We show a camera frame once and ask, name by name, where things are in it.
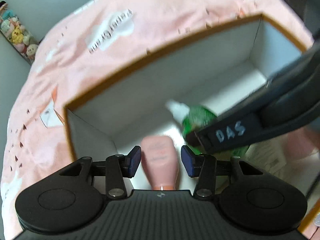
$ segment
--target white cloud print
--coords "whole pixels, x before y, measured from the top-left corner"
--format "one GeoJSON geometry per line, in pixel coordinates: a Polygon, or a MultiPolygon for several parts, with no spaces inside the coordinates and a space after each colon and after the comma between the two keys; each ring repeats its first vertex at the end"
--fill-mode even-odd
{"type": "Polygon", "coordinates": [[[92,54],[98,48],[105,50],[113,42],[115,42],[119,36],[128,36],[133,33],[134,23],[132,21],[132,11],[125,10],[116,12],[110,15],[100,25],[95,25],[92,28],[90,36],[86,37],[85,42],[92,54]]]}

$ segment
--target yellow plush toy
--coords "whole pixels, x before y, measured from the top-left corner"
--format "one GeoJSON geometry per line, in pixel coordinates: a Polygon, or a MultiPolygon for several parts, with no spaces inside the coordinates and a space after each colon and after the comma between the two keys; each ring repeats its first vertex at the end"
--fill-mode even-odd
{"type": "Polygon", "coordinates": [[[12,43],[19,44],[23,41],[23,34],[21,33],[21,30],[19,29],[19,26],[17,26],[14,31],[11,34],[12,43]]]}

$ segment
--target ribbed black surface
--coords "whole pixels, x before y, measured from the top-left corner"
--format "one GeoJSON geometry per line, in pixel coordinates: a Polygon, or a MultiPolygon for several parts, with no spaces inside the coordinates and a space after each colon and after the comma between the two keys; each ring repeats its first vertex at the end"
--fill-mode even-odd
{"type": "Polygon", "coordinates": [[[109,203],[90,225],[71,233],[44,236],[25,231],[17,240],[303,240],[298,231],[281,236],[257,236],[225,221],[209,202],[189,191],[139,191],[109,203]]]}

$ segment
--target bottle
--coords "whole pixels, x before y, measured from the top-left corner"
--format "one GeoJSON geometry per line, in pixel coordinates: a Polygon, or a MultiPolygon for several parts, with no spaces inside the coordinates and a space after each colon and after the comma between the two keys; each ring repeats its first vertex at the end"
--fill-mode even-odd
{"type": "Polygon", "coordinates": [[[142,168],[153,190],[175,190],[178,156],[169,136],[147,136],[141,141],[142,168]]]}
{"type": "MultiPolygon", "coordinates": [[[[187,106],[184,103],[179,103],[174,100],[169,100],[166,104],[167,109],[172,113],[173,118],[182,125],[182,136],[186,139],[186,135],[195,129],[206,126],[217,116],[204,106],[187,106]]],[[[201,154],[201,149],[189,146],[192,151],[199,155],[201,154]]],[[[241,147],[234,149],[231,152],[232,156],[243,156],[249,147],[241,147]]],[[[214,154],[218,159],[229,160],[230,153],[216,153],[214,154]]]]}

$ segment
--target pink bottle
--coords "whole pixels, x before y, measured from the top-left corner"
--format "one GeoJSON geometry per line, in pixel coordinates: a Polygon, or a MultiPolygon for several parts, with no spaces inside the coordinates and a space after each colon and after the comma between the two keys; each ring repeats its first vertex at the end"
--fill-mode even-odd
{"type": "Polygon", "coordinates": [[[141,162],[153,190],[175,190],[178,156],[169,136],[147,136],[141,142],[141,162]]]}

